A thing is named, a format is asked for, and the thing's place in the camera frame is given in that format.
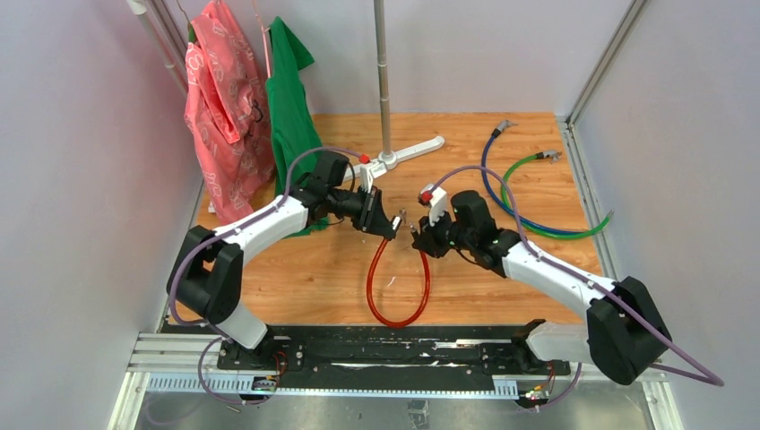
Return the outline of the red cable lock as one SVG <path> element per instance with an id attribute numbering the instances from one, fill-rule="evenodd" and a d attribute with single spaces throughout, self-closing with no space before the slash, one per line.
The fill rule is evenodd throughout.
<path id="1" fill-rule="evenodd" d="M 367 322 L 393 328 L 420 320 L 431 291 L 427 261 L 412 247 L 411 218 L 405 209 L 392 216 L 394 239 L 380 236 L 362 240 L 367 264 L 360 282 Z"/>

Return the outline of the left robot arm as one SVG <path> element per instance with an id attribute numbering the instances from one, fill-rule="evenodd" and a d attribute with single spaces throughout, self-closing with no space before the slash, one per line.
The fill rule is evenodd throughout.
<path id="1" fill-rule="evenodd" d="M 382 192 L 368 170 L 357 189 L 341 188 L 352 150 L 320 147 L 312 152 L 317 156 L 314 168 L 294 177 L 290 167 L 282 194 L 261 210 L 219 228 L 189 229 L 168 281 L 169 311 L 174 314 L 177 305 L 193 311 L 197 322 L 237 343 L 240 358 L 254 370 L 272 363 L 275 348 L 265 339 L 268 325 L 242 299 L 243 270 L 251 260 L 329 214 L 387 240 L 395 238 L 402 223 L 402 216 L 385 214 Z"/>

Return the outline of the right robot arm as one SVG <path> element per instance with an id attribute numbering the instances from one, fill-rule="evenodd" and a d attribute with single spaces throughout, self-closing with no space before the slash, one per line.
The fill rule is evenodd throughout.
<path id="1" fill-rule="evenodd" d="M 509 342 L 517 370 L 534 374 L 550 361 L 588 363 L 629 385 L 665 352 L 671 338 L 646 286 L 594 275 L 541 250 L 515 230 L 500 228 L 477 192 L 449 198 L 427 185 L 419 202 L 428 214 L 413 229 L 413 247 L 433 258 L 455 251 L 503 279 L 543 292 L 582 318 L 579 324 L 526 323 Z"/>

